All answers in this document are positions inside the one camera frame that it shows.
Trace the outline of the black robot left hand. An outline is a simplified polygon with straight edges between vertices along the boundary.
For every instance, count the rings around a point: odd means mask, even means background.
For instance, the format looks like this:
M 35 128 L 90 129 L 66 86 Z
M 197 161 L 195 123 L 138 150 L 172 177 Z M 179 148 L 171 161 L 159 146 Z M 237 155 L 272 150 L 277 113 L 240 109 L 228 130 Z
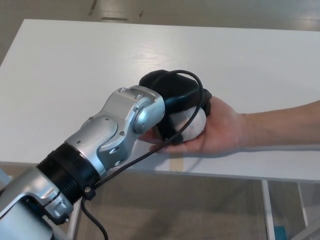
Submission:
M 163 141 L 174 136 L 190 120 L 199 103 L 200 91 L 197 82 L 177 73 L 155 70 L 143 76 L 139 85 L 157 92 L 164 100 L 164 117 L 153 128 Z M 202 133 L 211 112 L 211 98 L 212 94 L 204 89 L 203 102 L 197 115 L 188 127 L 172 140 L 172 144 L 193 140 Z

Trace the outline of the person's bare hand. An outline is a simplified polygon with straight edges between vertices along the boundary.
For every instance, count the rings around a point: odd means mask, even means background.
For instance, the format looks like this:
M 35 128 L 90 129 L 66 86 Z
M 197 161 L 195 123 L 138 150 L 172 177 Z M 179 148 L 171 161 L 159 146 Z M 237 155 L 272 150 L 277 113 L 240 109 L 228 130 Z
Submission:
M 216 154 L 238 149 L 243 144 L 247 115 L 236 112 L 218 97 L 213 96 L 210 103 L 210 114 L 206 118 L 206 126 L 193 140 L 160 148 L 162 141 L 156 137 L 153 130 L 149 130 L 139 139 L 152 143 L 150 150 L 158 153 Z

